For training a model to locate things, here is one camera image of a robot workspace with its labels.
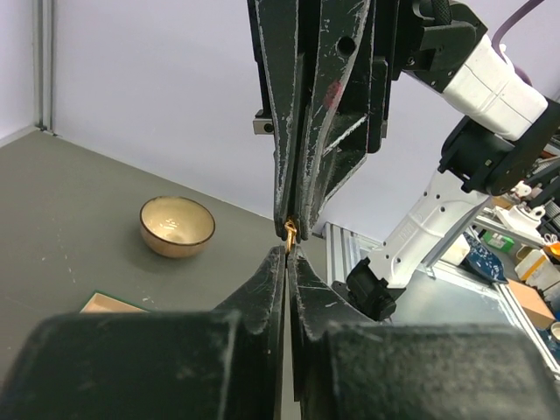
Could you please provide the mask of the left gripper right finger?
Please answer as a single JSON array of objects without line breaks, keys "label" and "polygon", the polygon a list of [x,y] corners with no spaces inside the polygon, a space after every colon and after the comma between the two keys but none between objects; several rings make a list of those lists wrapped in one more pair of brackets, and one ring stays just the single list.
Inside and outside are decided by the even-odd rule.
[{"label": "left gripper right finger", "polygon": [[374,321],[350,305],[318,276],[296,245],[286,257],[295,401],[303,419],[339,419],[329,328]]}]

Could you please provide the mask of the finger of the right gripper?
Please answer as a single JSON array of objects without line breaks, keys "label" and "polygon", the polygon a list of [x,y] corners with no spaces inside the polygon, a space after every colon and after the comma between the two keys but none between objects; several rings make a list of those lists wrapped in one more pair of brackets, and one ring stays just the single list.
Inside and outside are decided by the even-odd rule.
[{"label": "finger of the right gripper", "polygon": [[274,135],[273,220],[276,235],[288,237],[298,145],[301,66],[298,59],[298,2],[248,1],[248,15],[262,94],[262,111]]},{"label": "finger of the right gripper", "polygon": [[363,164],[368,148],[374,1],[322,1],[297,168],[295,220],[306,241],[327,202]]}]

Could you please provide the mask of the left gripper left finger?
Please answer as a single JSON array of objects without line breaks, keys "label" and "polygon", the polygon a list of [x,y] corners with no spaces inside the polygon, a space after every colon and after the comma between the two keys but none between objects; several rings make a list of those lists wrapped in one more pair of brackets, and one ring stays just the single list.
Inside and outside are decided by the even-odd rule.
[{"label": "left gripper left finger", "polygon": [[281,416],[285,268],[285,248],[271,248],[255,274],[213,309],[238,318],[226,362],[225,419]]}]

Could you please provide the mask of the green jewelry tray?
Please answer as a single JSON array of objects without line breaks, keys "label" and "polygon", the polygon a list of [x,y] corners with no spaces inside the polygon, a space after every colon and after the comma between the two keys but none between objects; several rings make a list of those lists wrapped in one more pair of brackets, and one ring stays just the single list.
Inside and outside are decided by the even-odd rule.
[{"label": "green jewelry tray", "polygon": [[116,299],[114,297],[105,295],[100,292],[95,292],[89,300],[82,307],[80,312],[143,312],[144,309],[135,306],[133,304],[128,304],[122,300]]}]

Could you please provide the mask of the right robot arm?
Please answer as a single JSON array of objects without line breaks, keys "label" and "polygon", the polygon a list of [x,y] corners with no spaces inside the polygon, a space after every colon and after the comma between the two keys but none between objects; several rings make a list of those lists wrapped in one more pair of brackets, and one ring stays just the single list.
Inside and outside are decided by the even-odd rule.
[{"label": "right robot arm", "polygon": [[559,125],[557,102],[501,56],[459,1],[250,1],[262,110],[275,141],[273,220],[306,240],[326,202],[386,136],[408,74],[461,115],[421,198],[346,279],[351,304],[389,318],[424,258],[490,196],[515,186]]}]

